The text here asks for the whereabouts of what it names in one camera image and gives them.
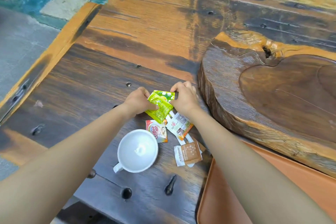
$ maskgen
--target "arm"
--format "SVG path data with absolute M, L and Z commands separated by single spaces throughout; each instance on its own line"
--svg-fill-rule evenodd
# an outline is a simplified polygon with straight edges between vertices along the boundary
M 129 119 L 145 110 L 140 87 L 125 102 L 51 147 L 0 183 L 0 223 L 50 223 Z
M 253 223 L 334 223 L 298 186 L 203 111 L 195 87 L 177 83 L 171 101 L 196 126 Z

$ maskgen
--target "rustic wooden table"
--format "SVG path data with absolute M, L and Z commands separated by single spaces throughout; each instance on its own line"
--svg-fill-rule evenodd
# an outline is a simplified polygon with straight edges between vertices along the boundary
M 126 96 L 145 86 L 169 90 L 197 81 L 211 40 L 239 13 L 235 1 L 273 5 L 303 15 L 310 6 L 335 9 L 334 0 L 109 0 L 84 6 L 56 41 L 0 103 L 0 154 L 22 165 L 78 131 Z M 131 130 L 145 128 L 146 114 L 129 121 L 75 193 L 80 200 L 121 223 L 195 223 L 211 163 L 209 153 L 193 168 L 177 167 L 170 134 L 147 171 L 113 172 L 117 147 Z M 202 142 L 197 130 L 191 135 Z M 177 175 L 171 196 L 164 193 Z M 124 188 L 132 190 L 128 200 Z

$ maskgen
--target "tan leather surface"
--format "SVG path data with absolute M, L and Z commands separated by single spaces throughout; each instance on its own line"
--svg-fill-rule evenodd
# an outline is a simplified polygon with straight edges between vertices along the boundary
M 304 190 L 336 222 L 336 179 L 246 143 Z M 213 159 L 199 210 L 198 224 L 252 223 Z

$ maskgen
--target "green sachet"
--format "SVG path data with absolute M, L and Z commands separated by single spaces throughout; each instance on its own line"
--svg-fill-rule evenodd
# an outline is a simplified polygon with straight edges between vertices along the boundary
M 170 100 L 175 99 L 175 92 L 168 92 L 168 91 L 161 91 L 161 90 L 154 90 L 154 93 L 158 94 L 161 98 L 170 102 Z
M 173 106 L 154 92 L 149 96 L 148 101 L 157 105 L 159 109 L 155 111 L 147 110 L 145 113 L 162 124 L 169 112 L 173 110 Z

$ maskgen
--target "white coffee cup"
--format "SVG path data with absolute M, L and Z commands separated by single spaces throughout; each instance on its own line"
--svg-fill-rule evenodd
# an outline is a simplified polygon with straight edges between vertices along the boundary
M 145 171 L 153 165 L 158 151 L 158 142 L 152 133 L 144 129 L 133 130 L 119 143 L 119 163 L 113 167 L 113 171 L 115 173 L 123 169 L 131 173 Z

